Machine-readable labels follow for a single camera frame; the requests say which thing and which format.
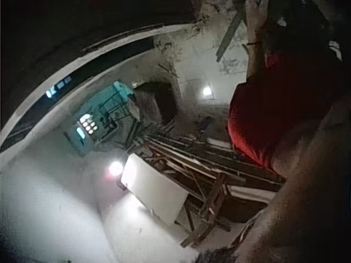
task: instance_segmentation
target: wall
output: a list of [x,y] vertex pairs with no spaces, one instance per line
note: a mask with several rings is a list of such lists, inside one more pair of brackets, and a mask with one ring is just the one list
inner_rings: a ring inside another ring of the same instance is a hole
[[1,242],[17,262],[116,262],[93,174],[55,130],[1,172]]

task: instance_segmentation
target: white board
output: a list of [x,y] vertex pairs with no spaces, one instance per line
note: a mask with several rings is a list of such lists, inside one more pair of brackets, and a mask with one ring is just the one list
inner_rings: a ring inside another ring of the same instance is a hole
[[175,222],[188,192],[136,154],[128,157],[122,183],[167,225]]

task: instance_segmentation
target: hand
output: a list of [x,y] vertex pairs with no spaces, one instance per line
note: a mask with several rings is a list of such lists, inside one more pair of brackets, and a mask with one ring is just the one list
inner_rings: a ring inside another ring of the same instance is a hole
[[269,0],[246,0],[247,40],[248,42],[260,41],[263,25],[267,19]]

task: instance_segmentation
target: red shirt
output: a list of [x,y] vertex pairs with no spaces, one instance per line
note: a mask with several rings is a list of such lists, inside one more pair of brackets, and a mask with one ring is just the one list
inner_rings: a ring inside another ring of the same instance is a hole
[[233,144],[270,168],[275,146],[299,123],[322,119],[340,96],[336,58],[320,54],[275,54],[261,77],[239,84],[230,103]]

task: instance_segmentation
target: white wall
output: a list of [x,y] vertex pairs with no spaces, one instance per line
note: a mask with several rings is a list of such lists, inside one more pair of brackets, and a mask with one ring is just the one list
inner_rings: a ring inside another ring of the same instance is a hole
[[94,178],[60,130],[1,172],[1,240],[18,260],[116,262],[96,209]]

